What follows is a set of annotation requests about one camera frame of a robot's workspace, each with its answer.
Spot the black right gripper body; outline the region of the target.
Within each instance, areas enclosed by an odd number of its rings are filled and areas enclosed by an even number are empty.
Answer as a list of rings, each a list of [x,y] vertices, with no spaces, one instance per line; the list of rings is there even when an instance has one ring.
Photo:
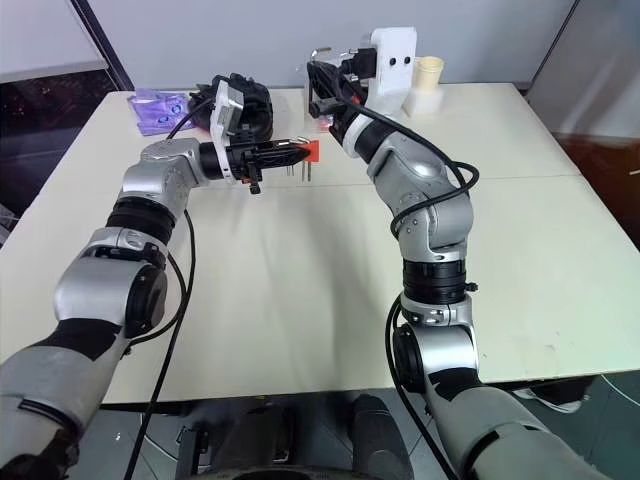
[[[354,103],[365,103],[368,91],[362,86],[362,80],[376,75],[377,50],[366,47],[355,50],[350,58],[341,62],[341,89],[347,91],[348,98]]]

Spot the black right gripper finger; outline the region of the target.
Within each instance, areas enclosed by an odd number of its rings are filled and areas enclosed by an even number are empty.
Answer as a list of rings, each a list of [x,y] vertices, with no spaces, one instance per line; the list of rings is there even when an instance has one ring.
[[[335,97],[311,100],[308,105],[309,114],[317,119],[321,116],[332,116],[334,119],[344,119],[349,116],[348,102]]]
[[[349,73],[349,61],[342,60],[339,64],[330,62],[311,60],[306,64],[308,76],[308,100],[313,103],[315,100],[335,98],[347,100],[344,93],[344,75]]]

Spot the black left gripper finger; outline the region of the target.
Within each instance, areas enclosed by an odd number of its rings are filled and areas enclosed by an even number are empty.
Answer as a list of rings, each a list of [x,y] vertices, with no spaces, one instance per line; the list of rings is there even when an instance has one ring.
[[[262,157],[262,168],[287,168],[298,164],[306,159],[305,151],[285,151],[271,152]]]
[[[262,151],[268,154],[309,154],[310,143],[297,139],[280,139],[264,142]]]

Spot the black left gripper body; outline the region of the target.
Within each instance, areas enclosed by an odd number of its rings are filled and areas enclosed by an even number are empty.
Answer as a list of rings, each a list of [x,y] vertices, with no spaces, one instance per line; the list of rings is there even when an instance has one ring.
[[[230,144],[230,168],[235,180],[247,184],[252,195],[261,193],[262,165],[260,155],[265,142],[232,142]]]

